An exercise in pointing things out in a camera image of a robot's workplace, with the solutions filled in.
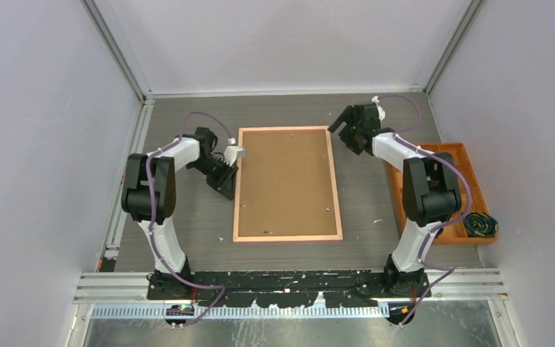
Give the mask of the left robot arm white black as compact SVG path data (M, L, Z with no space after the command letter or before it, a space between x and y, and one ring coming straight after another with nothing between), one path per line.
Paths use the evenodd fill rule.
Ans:
M133 153L126 162L122 210L144 232L154 258L154 270L147 277L151 294L185 299L196 284L189 261L177 239L173 214L176 208L176 173L194 169L206 183L233 200L237 161L245 149L229 138L225 150L215 154L218 137L199 127L151 153Z

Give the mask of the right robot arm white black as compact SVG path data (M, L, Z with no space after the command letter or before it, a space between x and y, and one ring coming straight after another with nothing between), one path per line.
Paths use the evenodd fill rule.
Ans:
M435 236L462 206L465 177L449 153L433 153L383 127L384 110L377 104L347 106L329 125L346 147L382 159L402 174L405 226L396 249L387 258L382 283L387 293L403 296L423 279L426 254Z

